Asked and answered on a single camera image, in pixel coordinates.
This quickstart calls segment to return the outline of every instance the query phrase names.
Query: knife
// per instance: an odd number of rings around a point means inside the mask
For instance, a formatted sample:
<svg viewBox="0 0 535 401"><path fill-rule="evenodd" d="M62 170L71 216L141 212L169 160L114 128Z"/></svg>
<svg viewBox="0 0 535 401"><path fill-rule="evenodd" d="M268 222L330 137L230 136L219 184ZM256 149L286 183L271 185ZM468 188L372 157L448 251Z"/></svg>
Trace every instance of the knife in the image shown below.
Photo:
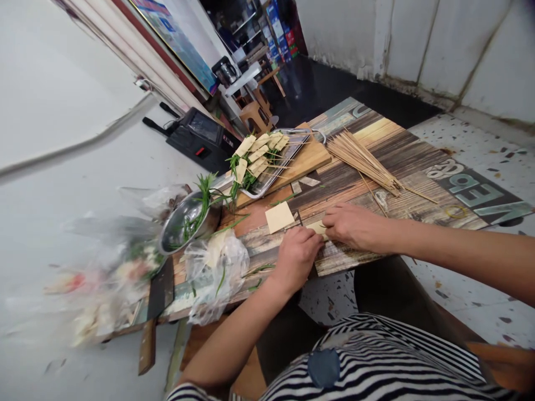
<svg viewBox="0 0 535 401"><path fill-rule="evenodd" d="M139 349L138 376L147 373L156 362L156 320L174 300L173 258L168 257L162 268L150 282L147 322L143 327Z"/></svg>

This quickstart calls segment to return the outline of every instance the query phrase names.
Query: black machine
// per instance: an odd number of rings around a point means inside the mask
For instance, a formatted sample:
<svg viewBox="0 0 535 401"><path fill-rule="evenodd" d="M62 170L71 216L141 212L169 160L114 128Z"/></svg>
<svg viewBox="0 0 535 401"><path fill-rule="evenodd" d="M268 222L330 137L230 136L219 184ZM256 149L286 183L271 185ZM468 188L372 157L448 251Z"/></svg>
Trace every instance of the black machine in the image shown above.
<svg viewBox="0 0 535 401"><path fill-rule="evenodd" d="M160 107L179 118L165 103L160 103ZM143 118L143 123L164 134L166 142L180 153L217 175L230 170L230 162L225 160L241 144L228 130L194 107L166 129L147 117Z"/></svg>

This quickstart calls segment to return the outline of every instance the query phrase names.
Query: striped shirt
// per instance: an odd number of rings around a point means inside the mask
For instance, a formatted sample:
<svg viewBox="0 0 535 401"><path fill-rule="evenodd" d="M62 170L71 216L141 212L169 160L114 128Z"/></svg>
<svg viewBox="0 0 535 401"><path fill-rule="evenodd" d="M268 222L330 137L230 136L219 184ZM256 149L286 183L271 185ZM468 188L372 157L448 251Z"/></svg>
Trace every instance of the striped shirt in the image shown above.
<svg viewBox="0 0 535 401"><path fill-rule="evenodd" d="M519 393L487 384L478 358L433 334L372 314L340 321L314 346L334 350L339 374L328 388L310 375L309 359L294 360L261 400L512 400ZM168 401L213 400L193 384L173 390Z"/></svg>

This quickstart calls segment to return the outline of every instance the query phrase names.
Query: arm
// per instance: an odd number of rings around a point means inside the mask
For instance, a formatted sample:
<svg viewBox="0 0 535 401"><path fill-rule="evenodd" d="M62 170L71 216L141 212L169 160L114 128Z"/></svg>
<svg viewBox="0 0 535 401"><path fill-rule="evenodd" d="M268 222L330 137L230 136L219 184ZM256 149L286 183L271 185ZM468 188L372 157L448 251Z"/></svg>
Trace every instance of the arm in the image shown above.
<svg viewBox="0 0 535 401"><path fill-rule="evenodd" d="M387 219L341 203L323 219L329 238L356 249L399 253L453 270L535 307L535 238Z"/></svg>
<svg viewBox="0 0 535 401"><path fill-rule="evenodd" d="M275 271L262 286L212 334L188 364L178 384L205 389L231 383L239 375L269 322L307 280L322 237L294 227L279 248Z"/></svg>

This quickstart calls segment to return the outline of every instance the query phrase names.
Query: metal bowl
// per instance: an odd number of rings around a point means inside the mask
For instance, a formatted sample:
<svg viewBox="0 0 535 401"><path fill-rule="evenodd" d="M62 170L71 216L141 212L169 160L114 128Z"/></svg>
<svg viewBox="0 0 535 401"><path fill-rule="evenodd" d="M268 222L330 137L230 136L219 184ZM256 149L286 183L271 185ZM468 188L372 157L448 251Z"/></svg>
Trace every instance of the metal bowl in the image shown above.
<svg viewBox="0 0 535 401"><path fill-rule="evenodd" d="M208 212L199 228L188 240L184 240L184 224L186 217L189 221L201 214L201 191L186 196L178 207L171 213L163 225L162 233L158 238L158 251L163 255L172 255L187 246L194 239L203 239L212 235L221 220L222 202L209 207Z"/></svg>

